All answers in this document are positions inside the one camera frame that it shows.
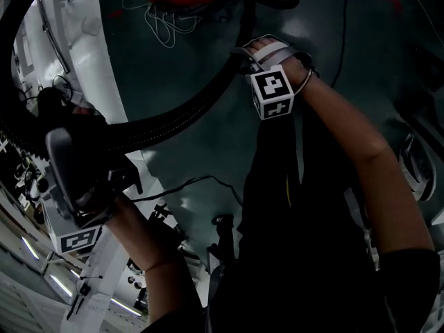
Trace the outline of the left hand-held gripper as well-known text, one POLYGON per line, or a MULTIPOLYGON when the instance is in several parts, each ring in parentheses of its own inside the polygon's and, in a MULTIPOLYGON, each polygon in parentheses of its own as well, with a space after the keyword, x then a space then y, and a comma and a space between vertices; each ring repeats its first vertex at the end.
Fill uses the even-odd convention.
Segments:
POLYGON ((112 216, 113 197, 135 186, 142 193, 134 164, 111 169, 105 180, 82 183, 82 167, 72 136, 66 128, 46 134, 49 166, 40 180, 44 221, 58 254, 95 244, 101 226, 112 216))

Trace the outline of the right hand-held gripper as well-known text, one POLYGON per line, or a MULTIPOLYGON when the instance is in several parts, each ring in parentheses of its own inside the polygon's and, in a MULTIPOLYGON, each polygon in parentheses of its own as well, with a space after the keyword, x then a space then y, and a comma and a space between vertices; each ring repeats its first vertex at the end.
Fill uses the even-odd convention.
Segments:
POLYGON ((295 92, 284 72, 282 62, 295 51, 286 42, 273 35, 264 35, 249 44, 234 47, 232 55, 242 56, 248 63, 245 72, 253 92, 253 103, 262 121, 289 114, 295 92), (253 43, 262 39, 272 40, 264 49, 251 52, 253 43))

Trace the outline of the person's right hand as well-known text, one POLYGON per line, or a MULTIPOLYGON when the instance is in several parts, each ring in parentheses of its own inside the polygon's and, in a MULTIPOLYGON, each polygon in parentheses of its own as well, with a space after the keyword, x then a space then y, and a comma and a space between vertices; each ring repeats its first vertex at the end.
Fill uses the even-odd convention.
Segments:
MULTIPOLYGON (((252 41, 246 49, 251 55, 260 54, 262 55, 262 50, 266 49, 269 50, 268 45, 281 43, 281 41, 275 39, 275 38, 259 38, 258 40, 252 41)), ((284 72, 289 80, 289 82, 297 87, 300 85, 303 80, 306 78, 308 74, 308 70, 305 68, 305 66, 297 59, 295 55, 288 55, 287 58, 281 59, 280 62, 278 62, 277 56, 281 56, 282 52, 284 51, 284 48, 281 48, 279 50, 273 51, 272 53, 268 53, 265 55, 261 60, 260 63, 263 67, 271 67, 273 65, 282 65, 284 72)))

